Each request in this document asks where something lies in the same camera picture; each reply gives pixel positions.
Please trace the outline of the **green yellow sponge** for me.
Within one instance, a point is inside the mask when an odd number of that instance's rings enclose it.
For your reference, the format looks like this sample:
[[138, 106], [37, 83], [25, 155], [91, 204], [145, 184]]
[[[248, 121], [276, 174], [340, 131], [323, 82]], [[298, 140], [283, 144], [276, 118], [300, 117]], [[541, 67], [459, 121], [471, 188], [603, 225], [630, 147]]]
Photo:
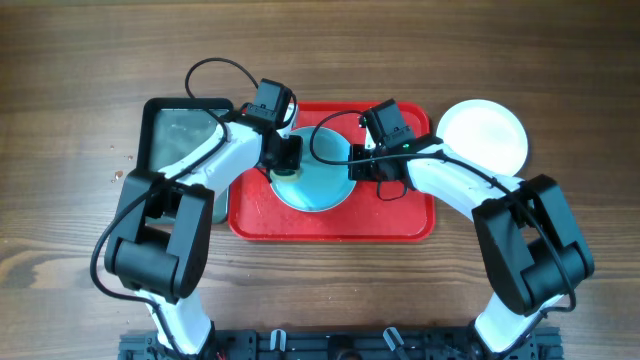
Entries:
[[273, 181], [295, 182], [300, 177], [300, 171], [291, 169], [273, 169], [270, 171], [270, 177]]

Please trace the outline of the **light blue plate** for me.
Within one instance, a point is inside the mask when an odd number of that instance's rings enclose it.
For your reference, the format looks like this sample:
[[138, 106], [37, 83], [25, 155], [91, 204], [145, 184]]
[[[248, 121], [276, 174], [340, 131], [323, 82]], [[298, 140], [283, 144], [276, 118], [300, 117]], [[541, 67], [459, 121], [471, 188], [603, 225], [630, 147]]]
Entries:
[[[303, 139], [300, 177], [295, 182], [271, 182], [271, 189], [285, 205], [302, 212], [322, 212], [345, 201], [356, 182], [348, 177], [346, 165], [328, 165], [317, 161], [309, 150], [313, 127], [295, 129], [291, 135]], [[348, 159], [350, 143], [338, 132], [320, 128], [314, 137], [314, 151], [332, 161]]]

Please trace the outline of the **white round plate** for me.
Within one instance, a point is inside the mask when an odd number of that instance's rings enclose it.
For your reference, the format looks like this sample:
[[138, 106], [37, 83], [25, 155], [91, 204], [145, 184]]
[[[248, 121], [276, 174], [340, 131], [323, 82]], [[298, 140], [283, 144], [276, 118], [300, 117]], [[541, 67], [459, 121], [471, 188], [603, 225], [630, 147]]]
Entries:
[[501, 175], [515, 176], [528, 157], [529, 141], [520, 120], [489, 100], [452, 106], [442, 115], [436, 135], [460, 156]]

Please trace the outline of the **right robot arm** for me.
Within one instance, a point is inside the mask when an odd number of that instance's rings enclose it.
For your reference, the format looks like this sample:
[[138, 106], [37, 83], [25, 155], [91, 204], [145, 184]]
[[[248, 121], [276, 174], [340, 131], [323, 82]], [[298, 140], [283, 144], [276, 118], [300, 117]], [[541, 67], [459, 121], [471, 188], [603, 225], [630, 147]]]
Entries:
[[575, 309], [595, 262], [554, 179], [500, 175], [437, 136], [416, 136], [392, 99], [360, 112], [359, 124], [367, 138], [352, 148], [350, 177], [399, 181], [473, 222], [493, 295], [472, 323], [472, 356], [503, 359], [547, 315]]

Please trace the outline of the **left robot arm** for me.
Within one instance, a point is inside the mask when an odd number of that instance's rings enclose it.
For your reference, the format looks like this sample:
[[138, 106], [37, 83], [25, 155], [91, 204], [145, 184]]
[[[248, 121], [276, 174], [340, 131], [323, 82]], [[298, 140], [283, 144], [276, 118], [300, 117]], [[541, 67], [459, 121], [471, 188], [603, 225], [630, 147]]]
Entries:
[[144, 160], [127, 175], [116, 214], [97, 241], [90, 276], [105, 295], [146, 305], [157, 332], [146, 355], [218, 359], [215, 326], [197, 285], [204, 273], [214, 202], [256, 166], [295, 170], [302, 140], [289, 134], [297, 99], [285, 85], [263, 79], [255, 99], [235, 109], [226, 99], [157, 98], [144, 116], [162, 111], [188, 124], [210, 118], [211, 134], [157, 170]]

